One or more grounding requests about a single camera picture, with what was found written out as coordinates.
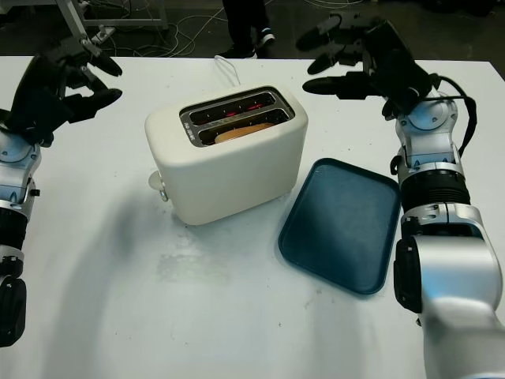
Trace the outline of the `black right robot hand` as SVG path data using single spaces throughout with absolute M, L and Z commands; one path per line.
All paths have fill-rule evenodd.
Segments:
M 382 115 L 387 120 L 409 114 L 433 87 L 432 77 L 415 62 L 393 24 L 381 17 L 333 13 L 300 37 L 296 47 L 300 51 L 327 48 L 307 69 L 310 75 L 337 64 L 362 64 L 361 71 L 307 81 L 306 92 L 339 99 L 383 97 Z

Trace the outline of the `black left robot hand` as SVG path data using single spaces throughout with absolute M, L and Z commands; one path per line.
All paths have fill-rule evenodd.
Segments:
M 60 126 L 94 118 L 117 101 L 122 91 L 108 88 L 90 65 L 113 77 L 122 75 L 120 66 L 107 54 L 81 45 L 74 51 L 55 48 L 36 55 L 17 87 L 6 128 L 31 145 L 49 147 Z

